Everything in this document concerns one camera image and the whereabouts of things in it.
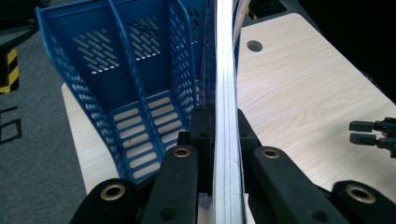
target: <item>light wood desk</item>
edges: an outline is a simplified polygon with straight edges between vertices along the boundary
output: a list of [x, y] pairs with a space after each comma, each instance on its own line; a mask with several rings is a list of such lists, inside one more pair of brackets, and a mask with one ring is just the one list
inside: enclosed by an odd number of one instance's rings
[[[262, 51], [248, 49], [256, 40]], [[64, 85], [64, 102], [85, 187], [117, 177], [105, 145]], [[261, 142], [286, 151], [317, 185], [357, 180], [396, 202], [396, 161], [349, 143], [352, 120], [396, 116], [392, 104], [301, 16], [243, 28], [238, 104]]]

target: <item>blue plastic file organizer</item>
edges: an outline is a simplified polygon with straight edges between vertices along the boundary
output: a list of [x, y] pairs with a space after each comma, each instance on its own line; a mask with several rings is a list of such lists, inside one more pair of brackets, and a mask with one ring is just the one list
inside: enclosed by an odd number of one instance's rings
[[198, 105], [206, 2], [81, 1], [37, 9], [46, 51], [121, 178], [158, 172]]

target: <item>gray carpet floor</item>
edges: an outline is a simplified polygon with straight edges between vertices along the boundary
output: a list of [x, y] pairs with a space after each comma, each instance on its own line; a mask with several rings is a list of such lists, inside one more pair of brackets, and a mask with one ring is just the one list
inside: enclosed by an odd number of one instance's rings
[[[73, 1], [51, 0], [49, 5], [68, 2]], [[315, 26], [297, 0], [281, 2], [286, 12], [255, 21], [247, 17], [244, 26], [291, 12]], [[1, 32], [0, 44], [18, 34]], [[20, 88], [0, 95], [0, 124], [19, 120], [21, 136], [0, 145], [0, 224], [68, 223], [86, 191], [61, 93], [63, 81], [39, 32], [16, 50]], [[0, 134], [1, 142], [18, 136], [16, 123], [3, 127]]]

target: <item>metal ring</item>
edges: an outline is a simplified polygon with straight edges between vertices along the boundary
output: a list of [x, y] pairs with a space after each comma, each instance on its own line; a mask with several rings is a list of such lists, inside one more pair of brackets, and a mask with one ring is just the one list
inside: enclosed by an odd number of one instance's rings
[[264, 157], [270, 158], [270, 159], [276, 159], [279, 158], [279, 153], [277, 151], [274, 151], [272, 149], [265, 149], [262, 151], [262, 155]]
[[[114, 194], [113, 193], [109, 194], [108, 192], [111, 189], [117, 189], [118, 192], [116, 192]], [[120, 198], [124, 193], [125, 193], [125, 187], [122, 184], [117, 183], [117, 184], [112, 184], [112, 185], [105, 187], [102, 190], [102, 192], [100, 193], [100, 197], [105, 201], [115, 201], [118, 198]]]
[[191, 151], [187, 148], [181, 147], [174, 150], [174, 156], [184, 158], [190, 156]]
[[348, 185], [346, 186], [346, 193], [361, 203], [375, 203], [376, 201], [374, 194], [360, 186]]

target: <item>round hole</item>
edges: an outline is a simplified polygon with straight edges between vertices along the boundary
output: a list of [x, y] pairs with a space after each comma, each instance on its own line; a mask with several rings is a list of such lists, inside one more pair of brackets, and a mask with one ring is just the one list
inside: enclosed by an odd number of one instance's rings
[[315, 210], [311, 214], [311, 217], [318, 222], [327, 222], [329, 220], [327, 214], [320, 210]]
[[170, 221], [176, 217], [176, 209], [173, 207], [165, 207], [160, 212], [160, 218], [163, 221]]
[[125, 193], [125, 187], [118, 183], [105, 187], [100, 197], [105, 201], [115, 201]]
[[183, 157], [188, 157], [190, 156], [191, 151], [189, 151], [186, 148], [178, 148], [174, 151], [174, 156], [179, 157], [179, 158], [183, 158]]
[[247, 48], [253, 52], [262, 51], [262, 44], [256, 40], [250, 40], [247, 42]]
[[279, 157], [279, 153], [277, 153], [276, 151], [273, 151], [272, 149], [265, 149], [262, 152], [262, 155], [264, 157], [270, 158], [270, 159], [276, 159]]
[[346, 186], [346, 193], [356, 201], [361, 203], [375, 203], [375, 196], [360, 186], [348, 185]]

